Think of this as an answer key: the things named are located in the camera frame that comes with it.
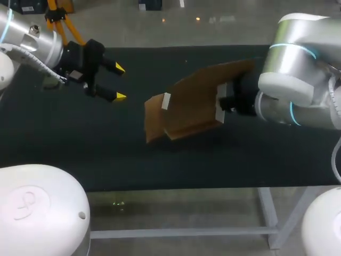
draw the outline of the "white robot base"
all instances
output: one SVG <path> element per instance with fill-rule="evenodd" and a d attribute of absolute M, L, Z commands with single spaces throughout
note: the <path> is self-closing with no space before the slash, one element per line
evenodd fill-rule
<path fill-rule="evenodd" d="M 302 240 L 308 256 L 339 256 L 341 252 L 341 187 L 329 190 L 307 209 Z"/>
<path fill-rule="evenodd" d="M 90 207 L 79 182 L 47 165 L 0 169 L 0 255 L 87 256 Z"/>

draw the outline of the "cardboard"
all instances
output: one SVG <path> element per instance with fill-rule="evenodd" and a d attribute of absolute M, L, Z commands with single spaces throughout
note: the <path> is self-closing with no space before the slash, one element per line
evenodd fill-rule
<path fill-rule="evenodd" d="M 225 115 L 217 99 L 226 94 L 233 79 L 253 68 L 253 60 L 241 60 L 199 69 L 171 86 L 169 93 L 147 100 L 147 143 L 164 134 L 175 140 L 221 125 Z"/>

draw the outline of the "cable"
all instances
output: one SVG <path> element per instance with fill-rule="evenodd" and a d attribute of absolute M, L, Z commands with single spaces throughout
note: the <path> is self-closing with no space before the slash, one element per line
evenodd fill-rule
<path fill-rule="evenodd" d="M 330 98 L 331 101 L 333 102 L 335 111 L 337 113 L 337 115 L 339 116 L 339 118 L 341 118 L 341 111 L 336 103 L 336 99 L 335 99 L 335 92 L 334 92 L 334 86 L 336 84 L 336 78 L 335 76 L 332 76 L 329 81 L 328 81 L 328 90 L 329 90 L 329 94 L 330 94 Z M 334 173 L 335 178 L 339 181 L 339 183 L 341 183 L 341 176 L 337 170 L 336 167 L 336 155 L 337 152 L 339 151 L 341 147 L 341 137 L 339 138 L 339 140 L 337 141 L 332 153 L 331 153 L 331 169 Z"/>
<path fill-rule="evenodd" d="M 341 146 L 341 137 L 339 138 L 338 142 L 336 143 L 336 145 L 335 145 L 335 147 L 331 153 L 331 168 L 332 168 L 332 171 L 335 175 L 335 178 L 341 183 L 341 176 L 340 176 L 340 174 L 337 170 L 337 167 L 336 167 L 336 155 L 340 149 L 340 146 Z"/>
<path fill-rule="evenodd" d="M 49 68 L 47 65 L 45 65 L 41 60 L 39 60 L 32 53 L 26 51 L 25 49 L 23 49 L 23 48 L 21 48 L 21 47 L 19 47 L 17 45 L 14 45 L 14 44 L 0 44 L 0 47 L 6 49 L 7 51 L 15 50 L 17 52 L 20 52 L 21 54 L 24 54 L 32 62 L 34 62 L 37 65 L 38 68 L 44 70 L 49 75 L 51 75 L 52 77 L 56 78 L 59 82 L 64 84 L 67 81 L 67 79 L 65 77 L 62 77 L 62 76 L 58 75 L 51 68 Z"/>

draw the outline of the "gray floor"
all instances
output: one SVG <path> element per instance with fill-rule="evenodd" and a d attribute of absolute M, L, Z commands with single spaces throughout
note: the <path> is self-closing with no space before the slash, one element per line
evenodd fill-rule
<path fill-rule="evenodd" d="M 71 19 L 84 39 L 106 47 L 162 47 L 270 44 L 285 14 L 340 14 L 336 0 L 184 0 L 185 8 L 179 1 L 140 12 L 137 0 L 75 0 Z M 41 15 L 31 19 L 44 22 Z"/>
<path fill-rule="evenodd" d="M 295 189 L 272 188 L 280 222 L 293 207 Z M 264 225 L 257 191 L 253 188 L 91 193 L 88 197 L 93 230 Z M 300 232 L 298 225 L 277 251 L 269 250 L 265 236 L 127 238 L 93 240 L 91 256 L 304 256 Z"/>
<path fill-rule="evenodd" d="M 184 0 L 184 5 L 164 0 L 163 11 L 140 12 L 137 0 L 75 0 L 77 13 L 71 19 L 84 39 L 94 38 L 107 47 L 162 47 L 270 44 L 285 14 L 340 14 L 334 0 Z M 30 19 L 44 22 L 41 15 Z M 291 207 L 294 190 L 273 189 L 280 219 Z M 256 195 L 254 189 L 89 194 L 92 228 L 257 226 L 263 220 Z M 93 241 L 91 252 L 92 256 L 304 255 L 299 227 L 276 252 L 269 251 L 262 236 L 107 239 Z"/>

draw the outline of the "black box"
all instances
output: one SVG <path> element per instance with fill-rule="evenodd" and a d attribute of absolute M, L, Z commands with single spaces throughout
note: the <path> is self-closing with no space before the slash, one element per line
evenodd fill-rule
<path fill-rule="evenodd" d="M 47 0 L 20 0 L 22 14 L 43 14 L 47 9 Z"/>
<path fill-rule="evenodd" d="M 139 0 L 140 11 L 161 11 L 162 0 Z"/>

